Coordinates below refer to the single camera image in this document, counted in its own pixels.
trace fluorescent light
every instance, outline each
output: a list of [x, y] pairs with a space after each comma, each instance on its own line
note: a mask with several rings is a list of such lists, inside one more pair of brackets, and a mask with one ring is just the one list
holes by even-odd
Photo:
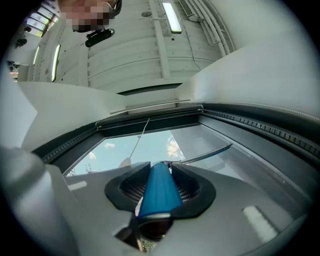
[[171, 3], [163, 2], [163, 8], [165, 10], [166, 16], [168, 17], [171, 33], [173, 34], [181, 34], [182, 29], [179, 24], [179, 20], [176, 16], [174, 8], [172, 7]]
[[35, 51], [35, 55], [34, 55], [34, 58], [33, 58], [33, 65], [36, 64], [36, 59], [37, 59], [37, 56], [38, 56], [39, 49], [40, 49], [40, 46], [38, 46], [38, 48]]
[[53, 58], [53, 64], [52, 64], [52, 76], [51, 76], [51, 81], [56, 80], [56, 73], [57, 73], [57, 62], [58, 62], [58, 56], [59, 56], [59, 51], [60, 51], [61, 45], [59, 44], [54, 53], [54, 58]]

